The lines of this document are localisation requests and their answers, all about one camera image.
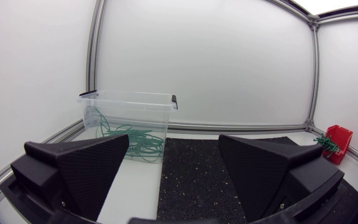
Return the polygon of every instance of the speckled black mat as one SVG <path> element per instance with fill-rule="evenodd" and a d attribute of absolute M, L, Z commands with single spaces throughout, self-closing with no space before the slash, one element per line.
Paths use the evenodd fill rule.
<path fill-rule="evenodd" d="M 263 139 L 296 144 L 287 137 Z M 348 220 L 358 205 L 358 192 L 345 180 L 347 192 L 323 221 Z M 158 220 L 216 218 L 220 223 L 246 223 L 236 190 L 221 159 L 217 140 L 171 139 L 165 143 Z"/>

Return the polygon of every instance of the white panel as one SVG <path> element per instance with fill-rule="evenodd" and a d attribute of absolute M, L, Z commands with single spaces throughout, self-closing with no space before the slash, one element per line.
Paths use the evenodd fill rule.
<path fill-rule="evenodd" d="M 81 118 L 95 2 L 0 0 L 0 170 Z"/>
<path fill-rule="evenodd" d="M 358 150 L 358 21 L 324 25 L 318 31 L 320 81 L 314 122 L 354 132 Z"/>
<path fill-rule="evenodd" d="M 345 7 L 358 6 L 358 0 L 296 0 L 296 3 L 314 15 Z"/>
<path fill-rule="evenodd" d="M 97 87 L 175 94 L 170 122 L 301 124 L 311 43 L 305 22 L 268 1 L 109 1 Z"/>

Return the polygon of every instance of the red plastic container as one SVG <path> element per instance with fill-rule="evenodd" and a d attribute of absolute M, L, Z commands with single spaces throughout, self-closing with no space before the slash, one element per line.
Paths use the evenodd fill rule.
<path fill-rule="evenodd" d="M 328 151 L 323 151 L 323 156 L 329 159 L 336 165 L 339 165 L 345 157 L 349 143 L 351 142 L 353 132 L 349 131 L 346 128 L 342 128 L 338 125 L 334 125 L 327 129 L 326 137 L 331 137 L 331 140 L 338 145 L 339 152 L 333 153 L 329 158 L 327 156 L 330 154 Z"/>

